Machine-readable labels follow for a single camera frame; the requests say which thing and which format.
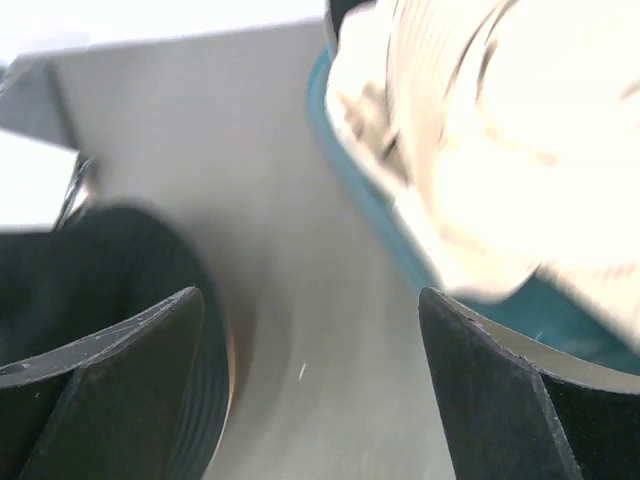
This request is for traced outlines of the black bucket hat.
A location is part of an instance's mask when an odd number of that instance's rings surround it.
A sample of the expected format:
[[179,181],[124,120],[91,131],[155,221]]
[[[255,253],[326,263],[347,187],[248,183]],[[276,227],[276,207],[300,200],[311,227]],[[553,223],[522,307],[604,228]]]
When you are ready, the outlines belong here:
[[1,368],[109,328],[186,288],[201,292],[203,321],[165,479],[200,479],[232,396],[225,319],[197,255],[152,214],[103,207],[58,231],[2,236]]

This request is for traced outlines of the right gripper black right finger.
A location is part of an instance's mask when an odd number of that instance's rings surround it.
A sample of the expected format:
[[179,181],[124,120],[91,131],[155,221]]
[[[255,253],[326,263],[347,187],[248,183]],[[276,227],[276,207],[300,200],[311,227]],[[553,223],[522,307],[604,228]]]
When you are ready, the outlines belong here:
[[424,350],[459,479],[636,479],[639,378],[419,297]]

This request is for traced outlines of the cream bucket hat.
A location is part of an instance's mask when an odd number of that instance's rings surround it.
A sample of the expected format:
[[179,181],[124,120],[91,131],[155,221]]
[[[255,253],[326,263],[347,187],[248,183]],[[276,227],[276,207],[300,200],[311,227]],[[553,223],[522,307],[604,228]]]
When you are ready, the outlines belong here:
[[332,1],[325,110],[450,295],[540,279],[639,345],[639,5]]

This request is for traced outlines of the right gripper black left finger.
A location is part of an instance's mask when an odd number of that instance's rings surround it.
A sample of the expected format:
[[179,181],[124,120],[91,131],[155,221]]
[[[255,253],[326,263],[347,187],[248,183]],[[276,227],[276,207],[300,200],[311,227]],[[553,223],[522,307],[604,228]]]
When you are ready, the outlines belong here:
[[165,479],[203,321],[186,288],[1,368],[4,479]]

